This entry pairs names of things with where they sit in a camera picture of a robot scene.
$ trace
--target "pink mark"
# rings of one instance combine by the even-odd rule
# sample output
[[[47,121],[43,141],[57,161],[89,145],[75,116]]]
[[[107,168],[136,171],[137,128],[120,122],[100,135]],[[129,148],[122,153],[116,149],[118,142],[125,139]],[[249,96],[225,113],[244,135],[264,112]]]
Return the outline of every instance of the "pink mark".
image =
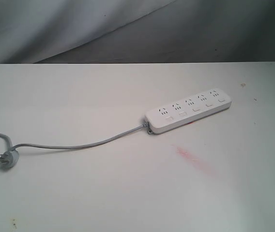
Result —
[[[177,147],[177,153],[186,158],[195,168],[204,172],[207,175],[217,176],[216,171],[211,168],[211,166],[203,160],[200,160],[197,156],[191,154],[190,152]]]

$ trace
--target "power strip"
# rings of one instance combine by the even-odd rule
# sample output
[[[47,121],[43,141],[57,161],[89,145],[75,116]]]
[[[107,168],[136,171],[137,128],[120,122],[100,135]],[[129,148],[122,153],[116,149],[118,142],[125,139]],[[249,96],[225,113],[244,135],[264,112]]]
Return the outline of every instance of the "power strip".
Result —
[[[224,91],[214,88],[152,109],[145,117],[152,132],[161,134],[226,110],[230,106],[231,98]]]

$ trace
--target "white table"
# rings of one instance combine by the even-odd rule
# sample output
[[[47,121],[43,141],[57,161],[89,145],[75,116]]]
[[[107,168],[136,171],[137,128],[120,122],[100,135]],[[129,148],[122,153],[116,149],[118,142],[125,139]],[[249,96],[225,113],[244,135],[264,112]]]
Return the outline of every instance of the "white table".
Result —
[[[213,87],[230,109],[161,135],[20,148],[0,169],[0,231],[275,232],[275,62],[0,65],[0,132],[96,142]]]

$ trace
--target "switch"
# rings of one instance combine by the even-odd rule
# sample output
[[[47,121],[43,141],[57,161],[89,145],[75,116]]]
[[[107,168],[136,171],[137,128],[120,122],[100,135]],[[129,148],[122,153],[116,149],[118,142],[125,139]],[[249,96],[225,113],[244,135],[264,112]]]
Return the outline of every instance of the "switch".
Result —
[[[170,121],[172,121],[172,120],[173,120],[172,117],[166,117],[166,121],[170,122]]]
[[[181,116],[181,117],[184,117],[184,116],[186,116],[186,115],[187,115],[186,112],[180,112],[180,116]]]

